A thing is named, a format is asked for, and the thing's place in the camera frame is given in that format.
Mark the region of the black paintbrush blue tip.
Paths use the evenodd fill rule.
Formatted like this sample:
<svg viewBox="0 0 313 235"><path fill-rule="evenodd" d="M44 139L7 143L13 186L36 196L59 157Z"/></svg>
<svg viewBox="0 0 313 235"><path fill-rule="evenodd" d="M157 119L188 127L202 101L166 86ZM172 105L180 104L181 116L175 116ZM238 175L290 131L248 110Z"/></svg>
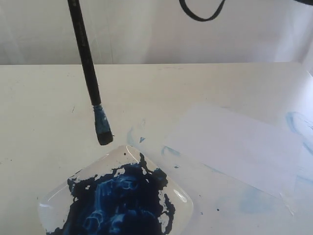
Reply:
<svg viewBox="0 0 313 235"><path fill-rule="evenodd" d="M113 141L113 134L102 106L80 2L78 0L68 0L67 3L84 72L85 82L94 112L96 136L100 145L107 145Z"/></svg>

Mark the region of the white square paint plate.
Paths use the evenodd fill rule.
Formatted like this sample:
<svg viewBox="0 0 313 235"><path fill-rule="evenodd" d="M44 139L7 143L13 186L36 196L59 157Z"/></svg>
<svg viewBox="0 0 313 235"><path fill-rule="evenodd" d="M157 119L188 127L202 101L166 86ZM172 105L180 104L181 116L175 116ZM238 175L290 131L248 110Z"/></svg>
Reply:
<svg viewBox="0 0 313 235"><path fill-rule="evenodd" d="M122 145L53 189L38 213L48 235L179 235L193 202L151 158Z"/></svg>

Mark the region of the white paper sheet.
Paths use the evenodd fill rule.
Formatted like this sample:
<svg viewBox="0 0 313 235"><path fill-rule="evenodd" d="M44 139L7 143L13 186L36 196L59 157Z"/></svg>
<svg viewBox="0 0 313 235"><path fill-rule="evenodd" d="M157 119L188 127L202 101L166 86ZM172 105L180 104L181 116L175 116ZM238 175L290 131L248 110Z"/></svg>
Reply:
<svg viewBox="0 0 313 235"><path fill-rule="evenodd" d="M180 118L164 144L279 197L294 190L302 141L294 133L201 103Z"/></svg>

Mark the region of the white backdrop curtain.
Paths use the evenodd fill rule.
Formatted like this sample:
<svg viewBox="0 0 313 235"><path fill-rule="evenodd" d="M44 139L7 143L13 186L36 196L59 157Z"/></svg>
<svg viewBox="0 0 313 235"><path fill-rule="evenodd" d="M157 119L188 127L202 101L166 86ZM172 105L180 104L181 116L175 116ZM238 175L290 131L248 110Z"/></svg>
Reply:
<svg viewBox="0 0 313 235"><path fill-rule="evenodd" d="M287 62L313 59L313 8L293 0L228 0L213 21L176 0L80 2L96 64ZM65 0L3 0L0 62L78 64Z"/></svg>

